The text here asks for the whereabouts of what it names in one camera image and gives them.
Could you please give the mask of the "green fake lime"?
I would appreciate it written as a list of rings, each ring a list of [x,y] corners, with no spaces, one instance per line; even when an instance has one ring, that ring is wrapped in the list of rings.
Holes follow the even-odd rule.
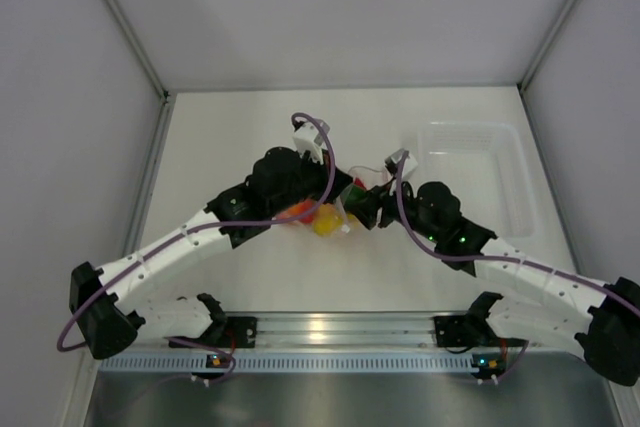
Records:
[[[367,197],[367,190],[359,185],[353,184],[346,193],[345,204],[355,205]]]

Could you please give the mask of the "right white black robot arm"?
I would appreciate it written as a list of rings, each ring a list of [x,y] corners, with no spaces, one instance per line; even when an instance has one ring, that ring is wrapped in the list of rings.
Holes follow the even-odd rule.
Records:
[[[345,209],[367,229],[402,224],[433,244],[454,271],[501,286],[483,292],[461,316],[437,320],[437,343],[495,346],[531,342],[569,353],[605,379],[631,387],[639,380],[639,286],[605,283],[546,267],[493,231],[462,215],[441,182],[418,190],[394,183],[347,194]]]

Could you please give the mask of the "clear zip top bag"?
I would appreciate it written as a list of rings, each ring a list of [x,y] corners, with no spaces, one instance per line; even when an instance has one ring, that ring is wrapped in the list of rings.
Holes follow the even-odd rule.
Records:
[[[347,173],[353,177],[353,184],[359,185],[366,190],[369,190],[375,186],[382,186],[391,179],[391,176],[384,168],[372,168],[364,165],[354,165],[347,170]],[[343,192],[342,196],[336,202],[331,203],[342,213],[342,215],[348,214],[344,208],[344,201],[346,193],[349,191],[349,189],[350,188],[346,189]],[[311,233],[314,233],[311,224],[303,225],[299,222],[294,221],[286,223],[286,226],[300,227],[306,229]],[[353,228],[353,230],[355,230],[359,225],[360,222],[357,220],[357,224]]]

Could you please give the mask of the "yellow fake corn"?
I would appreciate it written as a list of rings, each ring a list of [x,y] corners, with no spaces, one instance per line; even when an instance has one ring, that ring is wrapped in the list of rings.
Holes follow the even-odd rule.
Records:
[[[320,237],[335,237],[348,234],[356,224],[354,215],[342,215],[333,204],[324,204],[313,214],[311,226],[313,232]]]

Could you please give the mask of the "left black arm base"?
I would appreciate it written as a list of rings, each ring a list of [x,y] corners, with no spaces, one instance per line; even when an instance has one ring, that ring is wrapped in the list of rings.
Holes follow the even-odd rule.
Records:
[[[198,344],[200,348],[207,346],[218,349],[253,349],[255,347],[256,333],[256,317],[227,316],[224,320],[214,320],[199,337],[179,337],[179,340]]]

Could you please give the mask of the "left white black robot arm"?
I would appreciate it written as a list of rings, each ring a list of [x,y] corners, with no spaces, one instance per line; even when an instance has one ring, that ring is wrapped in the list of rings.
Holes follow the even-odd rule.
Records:
[[[221,192],[170,234],[118,261],[79,265],[71,273],[69,307],[85,346],[97,360],[137,340],[216,346],[225,337],[228,317],[213,296],[152,305],[151,294],[199,262],[267,231],[289,208],[306,200],[332,203],[352,183],[329,158],[316,162],[309,154],[275,147],[243,182]]]

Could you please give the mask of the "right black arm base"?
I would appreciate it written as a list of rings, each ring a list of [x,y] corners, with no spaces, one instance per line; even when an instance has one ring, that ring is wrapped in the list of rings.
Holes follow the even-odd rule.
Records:
[[[485,320],[464,315],[444,315],[433,318],[436,344],[442,348],[473,348],[492,346],[497,336]]]

